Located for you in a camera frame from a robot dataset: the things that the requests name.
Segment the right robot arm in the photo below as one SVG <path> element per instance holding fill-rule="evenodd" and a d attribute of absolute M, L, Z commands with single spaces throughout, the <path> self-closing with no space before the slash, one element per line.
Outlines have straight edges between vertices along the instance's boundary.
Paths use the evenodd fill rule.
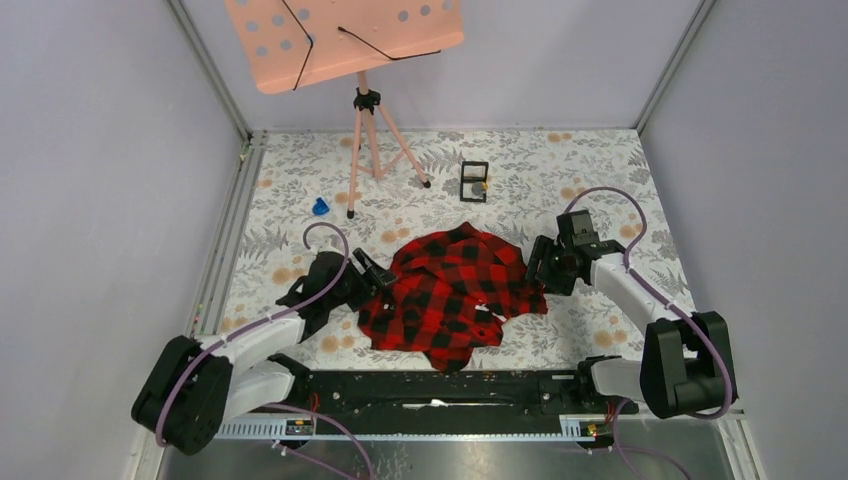
<path fill-rule="evenodd" d="M 643 277 L 630 252 L 603 240 L 586 210 L 557 218 L 554 238 L 539 236 L 526 278 L 547 294 L 569 296 L 579 283 L 611 300 L 643 336 L 640 360 L 594 356 L 581 361 L 575 402 L 597 412 L 613 397 L 645 404 L 658 418 L 714 419 L 738 398 L 729 329 L 715 311 L 685 312 Z"/>

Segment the red black plaid shirt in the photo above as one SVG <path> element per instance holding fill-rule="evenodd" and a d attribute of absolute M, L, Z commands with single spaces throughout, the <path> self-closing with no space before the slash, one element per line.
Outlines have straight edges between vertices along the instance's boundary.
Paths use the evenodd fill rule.
<path fill-rule="evenodd" d="M 548 311 L 521 249 L 468 222 L 407 243 L 389 270 L 397 280 L 360 309 L 360 331 L 372 349 L 420 352 L 442 373 L 499 346 L 506 321 Z"/>

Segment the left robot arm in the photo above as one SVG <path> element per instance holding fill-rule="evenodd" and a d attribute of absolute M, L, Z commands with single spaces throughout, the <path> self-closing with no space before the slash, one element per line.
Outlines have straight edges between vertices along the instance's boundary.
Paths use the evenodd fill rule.
<path fill-rule="evenodd" d="M 356 311 L 397 277 L 362 249 L 350 258 L 317 254 L 308 272 L 277 300 L 280 311 L 230 333 L 168 341 L 131 407 L 131 419 L 183 454 L 204 449 L 227 421 L 266 404 L 296 411 L 310 385 L 273 355 L 321 330 L 330 313 Z"/>

